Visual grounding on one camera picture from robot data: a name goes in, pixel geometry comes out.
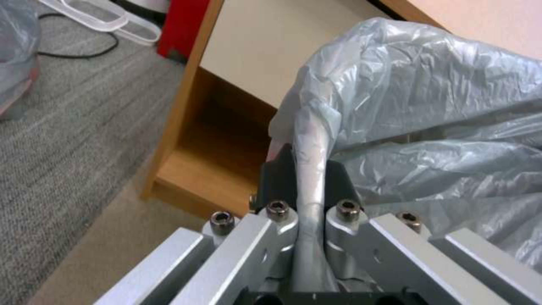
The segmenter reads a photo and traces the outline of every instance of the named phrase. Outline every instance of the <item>metal plate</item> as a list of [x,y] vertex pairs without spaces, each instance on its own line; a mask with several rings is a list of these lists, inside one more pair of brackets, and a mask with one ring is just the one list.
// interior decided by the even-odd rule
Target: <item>metal plate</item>
[[278,253],[275,224],[247,214],[171,304],[232,304],[263,283]]
[[506,304],[394,215],[335,233],[384,291],[412,289],[431,304]]
[[179,228],[95,304],[166,304],[213,248],[211,238]]
[[542,304],[542,276],[467,228],[431,241],[512,304]]

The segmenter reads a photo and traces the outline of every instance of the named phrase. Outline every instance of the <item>hex socket screw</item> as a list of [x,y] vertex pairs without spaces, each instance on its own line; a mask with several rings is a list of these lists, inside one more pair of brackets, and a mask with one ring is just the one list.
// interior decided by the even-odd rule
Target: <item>hex socket screw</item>
[[218,211],[211,215],[211,230],[216,235],[228,235],[235,227],[235,219],[230,212]]
[[409,228],[414,230],[414,232],[418,234],[421,232],[422,222],[418,215],[409,211],[403,211],[395,214],[395,217],[397,217],[400,221],[406,224]]
[[266,206],[267,217],[275,221],[282,221],[288,216],[290,206],[283,200],[273,200]]
[[351,199],[342,199],[337,202],[337,217],[343,221],[354,221],[359,218],[363,209],[359,203]]

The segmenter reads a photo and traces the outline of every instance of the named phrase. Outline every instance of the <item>white plastic container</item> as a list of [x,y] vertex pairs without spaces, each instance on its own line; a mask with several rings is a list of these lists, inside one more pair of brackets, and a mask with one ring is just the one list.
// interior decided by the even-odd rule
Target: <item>white plastic container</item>
[[[40,2],[93,30],[101,32],[114,31],[119,36],[143,46],[154,45],[162,34],[162,30],[152,22],[127,12],[109,0],[40,0]],[[74,8],[71,5],[74,2],[87,2],[90,5],[118,16],[118,18],[112,21],[101,20]],[[148,33],[152,34],[151,37],[143,37],[130,31],[129,23],[132,23],[133,26],[144,28]]]
[[40,0],[41,3],[47,5],[48,7],[96,31],[112,32],[120,29],[128,23],[127,12],[122,7],[114,4],[113,2],[106,0],[79,1],[88,2],[91,5],[99,7],[106,11],[110,11],[111,13],[119,17],[112,21],[104,21],[80,10],[74,9],[72,6],[69,5],[72,0],[62,0],[61,2],[58,0]]
[[145,38],[143,36],[137,35],[136,33],[133,33],[128,30],[127,26],[124,26],[118,30],[115,31],[115,34],[118,34],[121,37],[124,37],[126,39],[130,39],[133,42],[136,42],[143,46],[153,46],[158,39],[160,39],[160,36],[162,34],[162,30],[157,27],[154,23],[149,22],[139,16],[136,16],[130,12],[126,12],[126,15],[128,17],[128,22],[133,22],[137,26],[143,27],[147,29],[149,32],[154,34],[153,38]]

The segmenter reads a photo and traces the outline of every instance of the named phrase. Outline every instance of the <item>wooden cabinet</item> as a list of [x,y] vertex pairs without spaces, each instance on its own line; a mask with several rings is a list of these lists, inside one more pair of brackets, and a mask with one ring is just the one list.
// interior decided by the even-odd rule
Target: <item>wooden cabinet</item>
[[212,0],[143,198],[202,217],[247,213],[267,125],[297,70],[321,45],[376,16],[385,15],[359,0]]

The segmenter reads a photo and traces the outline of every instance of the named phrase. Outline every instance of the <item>wooden shelf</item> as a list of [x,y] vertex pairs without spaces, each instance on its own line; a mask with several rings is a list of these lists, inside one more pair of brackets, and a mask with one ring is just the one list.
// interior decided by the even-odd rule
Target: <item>wooden shelf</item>
[[215,210],[244,215],[268,144],[265,128],[211,101],[181,135],[158,170],[157,182]]

